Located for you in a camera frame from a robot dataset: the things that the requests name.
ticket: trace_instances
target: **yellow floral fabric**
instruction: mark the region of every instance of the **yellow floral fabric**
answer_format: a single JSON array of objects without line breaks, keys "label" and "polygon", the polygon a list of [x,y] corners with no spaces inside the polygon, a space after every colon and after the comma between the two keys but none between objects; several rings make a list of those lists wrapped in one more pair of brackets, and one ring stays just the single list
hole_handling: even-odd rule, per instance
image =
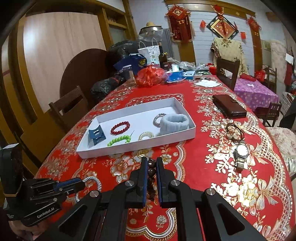
[{"label": "yellow floral fabric", "polygon": [[240,41],[232,39],[214,38],[211,50],[214,51],[214,65],[217,66],[217,58],[221,57],[229,61],[240,61],[239,75],[249,74],[245,63],[244,52]]}]

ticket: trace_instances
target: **purple table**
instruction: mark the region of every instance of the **purple table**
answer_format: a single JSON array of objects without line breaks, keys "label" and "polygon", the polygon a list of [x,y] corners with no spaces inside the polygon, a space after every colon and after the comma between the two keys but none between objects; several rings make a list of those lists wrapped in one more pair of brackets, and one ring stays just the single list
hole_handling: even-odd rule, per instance
[{"label": "purple table", "polygon": [[237,94],[253,111],[257,107],[269,107],[270,102],[279,102],[279,97],[270,89],[262,85],[258,80],[252,82],[238,78],[234,87],[234,93]]}]

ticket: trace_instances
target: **silver screw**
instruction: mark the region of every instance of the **silver screw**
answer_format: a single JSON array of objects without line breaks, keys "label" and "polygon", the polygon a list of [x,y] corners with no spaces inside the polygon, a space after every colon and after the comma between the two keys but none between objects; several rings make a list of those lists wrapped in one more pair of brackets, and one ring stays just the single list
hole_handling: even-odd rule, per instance
[{"label": "silver screw", "polygon": [[210,196],[213,196],[216,193],[216,191],[213,188],[208,188],[206,190],[206,193]]},{"label": "silver screw", "polygon": [[125,182],[125,185],[127,186],[127,187],[131,187],[131,186],[133,186],[135,183],[132,181],[132,180],[127,180],[126,182]]},{"label": "silver screw", "polygon": [[90,193],[89,193],[89,195],[91,196],[91,197],[97,197],[97,196],[99,196],[99,192],[97,191],[97,190],[93,190],[93,191],[91,191]]},{"label": "silver screw", "polygon": [[170,183],[171,183],[173,186],[179,186],[179,185],[180,185],[180,181],[178,181],[178,180],[172,180]]}]

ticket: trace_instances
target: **red beaded bracelet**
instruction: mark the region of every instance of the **red beaded bracelet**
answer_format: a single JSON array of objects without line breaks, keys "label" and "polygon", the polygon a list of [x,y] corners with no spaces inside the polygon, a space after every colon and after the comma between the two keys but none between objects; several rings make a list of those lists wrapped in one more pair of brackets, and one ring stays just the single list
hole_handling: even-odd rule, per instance
[{"label": "red beaded bracelet", "polygon": [[[123,125],[126,125],[126,127],[124,129],[122,129],[121,131],[114,131],[117,127],[123,126]],[[113,135],[122,134],[123,132],[126,132],[129,129],[129,127],[130,127],[130,124],[128,121],[120,122],[119,124],[112,127],[111,134],[113,134]]]}]

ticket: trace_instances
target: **black plastic bag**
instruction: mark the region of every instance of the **black plastic bag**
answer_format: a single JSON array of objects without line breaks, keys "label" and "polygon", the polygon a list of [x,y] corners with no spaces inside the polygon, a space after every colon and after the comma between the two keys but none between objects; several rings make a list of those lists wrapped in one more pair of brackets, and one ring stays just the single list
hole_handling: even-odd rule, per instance
[{"label": "black plastic bag", "polygon": [[109,79],[96,82],[91,88],[91,94],[96,101],[96,104],[103,100],[111,91],[125,82],[125,78],[119,75],[114,75]]},{"label": "black plastic bag", "polygon": [[106,63],[109,66],[113,66],[118,61],[128,57],[131,53],[138,53],[138,48],[137,41],[123,40],[118,42],[108,49]]}]

